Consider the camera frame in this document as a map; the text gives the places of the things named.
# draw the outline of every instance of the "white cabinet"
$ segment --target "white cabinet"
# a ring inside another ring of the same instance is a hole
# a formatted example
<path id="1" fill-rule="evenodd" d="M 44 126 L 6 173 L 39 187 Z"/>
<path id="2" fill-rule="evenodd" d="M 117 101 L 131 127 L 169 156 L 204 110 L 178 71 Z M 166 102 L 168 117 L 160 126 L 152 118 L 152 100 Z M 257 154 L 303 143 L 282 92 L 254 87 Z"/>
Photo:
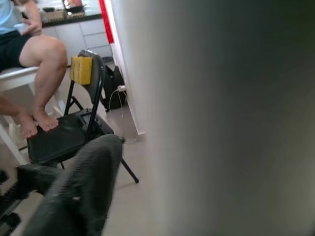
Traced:
<path id="1" fill-rule="evenodd" d="M 46 27 L 46 28 L 43 28 L 43 34 L 46 35 L 46 36 L 58 38 L 58 35 L 57 35 L 57 32 L 56 32 L 56 28 L 55 28 L 55 27 Z"/>
<path id="2" fill-rule="evenodd" d="M 71 63 L 71 57 L 77 56 L 83 49 L 96 52 L 101 57 L 113 55 L 102 19 L 46 27 L 43 33 L 65 44 L 68 64 Z"/>
<path id="3" fill-rule="evenodd" d="M 88 48 L 96 48 L 109 45 L 105 33 L 87 35 L 84 36 L 84 40 Z"/>
<path id="4" fill-rule="evenodd" d="M 103 19 L 80 22 L 83 35 L 105 33 L 105 26 Z"/>
<path id="5" fill-rule="evenodd" d="M 86 49 L 80 23 L 56 26 L 56 32 L 59 40 L 65 44 L 68 64 L 70 64 L 72 56 L 77 56 L 81 50 Z"/>
<path id="6" fill-rule="evenodd" d="M 99 54 L 101 57 L 112 57 L 112 48 L 110 45 L 104 46 L 104 47 L 98 47 L 98 48 L 92 48 L 91 51 Z"/>

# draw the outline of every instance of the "white cable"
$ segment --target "white cable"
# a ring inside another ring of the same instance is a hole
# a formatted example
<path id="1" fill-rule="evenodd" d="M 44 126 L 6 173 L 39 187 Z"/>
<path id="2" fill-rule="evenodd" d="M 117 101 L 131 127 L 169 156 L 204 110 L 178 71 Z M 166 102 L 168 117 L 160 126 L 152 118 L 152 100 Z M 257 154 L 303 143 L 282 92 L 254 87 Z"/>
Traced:
<path id="1" fill-rule="evenodd" d="M 112 94 L 110 95 L 110 98 L 109 98 L 109 109 L 108 109 L 108 112 L 110 112 L 110 108 L 111 108 L 111 101 L 112 101 L 112 97 L 114 95 L 114 93 L 117 92 L 118 93 L 118 97 L 119 97 L 119 102 L 120 102 L 120 106 L 121 106 L 121 110 L 122 110 L 122 128 L 123 128 L 123 131 L 122 131 L 122 138 L 125 138 L 125 127 L 124 127 L 124 111 L 123 111 L 123 104 L 122 104 L 122 101 L 120 99 L 120 95 L 119 95 L 119 91 L 118 89 L 116 89 L 115 91 L 112 92 Z"/>
<path id="2" fill-rule="evenodd" d="M 123 129 L 123 130 L 122 130 L 122 138 L 125 138 L 124 110 L 123 110 L 123 104 L 122 104 L 122 100 L 121 100 L 121 98 L 120 98 L 120 94 L 119 94 L 119 90 L 118 90 L 118 89 L 116 89 L 115 91 L 113 91 L 112 94 L 110 95 L 108 112 L 110 112 L 112 97 L 113 97 L 114 93 L 116 93 L 116 92 L 118 93 L 118 98 L 119 98 L 119 102 L 120 102 L 120 106 L 121 106 L 121 110 L 122 110 L 122 129 Z M 122 91 L 122 92 L 125 94 L 125 96 L 126 96 L 126 98 L 127 98 L 127 101 L 129 101 L 129 98 L 128 98 L 126 92 L 125 92 L 125 91 Z M 134 139 L 134 140 L 132 140 L 131 142 L 127 142 L 127 140 L 126 140 L 126 141 L 125 141 L 125 144 L 134 144 L 136 141 L 137 141 L 137 139 Z"/>

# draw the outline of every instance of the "hand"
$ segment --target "hand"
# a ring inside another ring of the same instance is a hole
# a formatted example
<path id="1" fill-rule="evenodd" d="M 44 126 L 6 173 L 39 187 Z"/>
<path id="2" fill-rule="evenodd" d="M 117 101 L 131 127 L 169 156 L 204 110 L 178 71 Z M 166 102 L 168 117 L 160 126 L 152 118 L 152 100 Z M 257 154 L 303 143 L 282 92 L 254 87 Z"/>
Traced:
<path id="1" fill-rule="evenodd" d="M 23 19 L 23 22 L 29 26 L 22 32 L 21 35 L 40 35 L 42 34 L 42 23 L 35 21 L 35 20 L 30 20 L 30 19 Z"/>

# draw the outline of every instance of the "backpack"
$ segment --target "backpack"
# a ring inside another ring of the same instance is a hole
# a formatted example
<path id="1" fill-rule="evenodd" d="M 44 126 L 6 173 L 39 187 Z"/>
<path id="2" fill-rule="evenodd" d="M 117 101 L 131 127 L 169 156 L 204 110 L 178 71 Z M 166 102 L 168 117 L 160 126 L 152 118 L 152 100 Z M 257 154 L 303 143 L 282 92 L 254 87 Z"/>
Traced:
<path id="1" fill-rule="evenodd" d="M 122 105 L 126 103 L 126 91 L 125 92 L 113 92 L 118 88 L 119 85 L 125 85 L 124 79 L 120 73 L 119 67 L 115 66 L 114 71 L 112 71 L 107 65 L 105 66 L 105 81 L 104 81 L 104 92 L 105 98 L 102 96 L 100 101 L 106 109 L 106 112 L 114 110 L 121 107 L 119 96 L 122 102 Z"/>

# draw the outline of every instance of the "yellow towel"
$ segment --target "yellow towel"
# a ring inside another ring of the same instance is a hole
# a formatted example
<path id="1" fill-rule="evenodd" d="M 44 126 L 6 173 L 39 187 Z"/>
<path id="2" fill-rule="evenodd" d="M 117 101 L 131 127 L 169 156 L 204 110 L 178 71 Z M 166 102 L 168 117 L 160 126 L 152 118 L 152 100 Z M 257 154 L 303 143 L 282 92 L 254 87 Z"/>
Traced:
<path id="1" fill-rule="evenodd" d="M 91 82 L 92 58 L 71 57 L 70 79 L 78 84 L 88 85 Z"/>

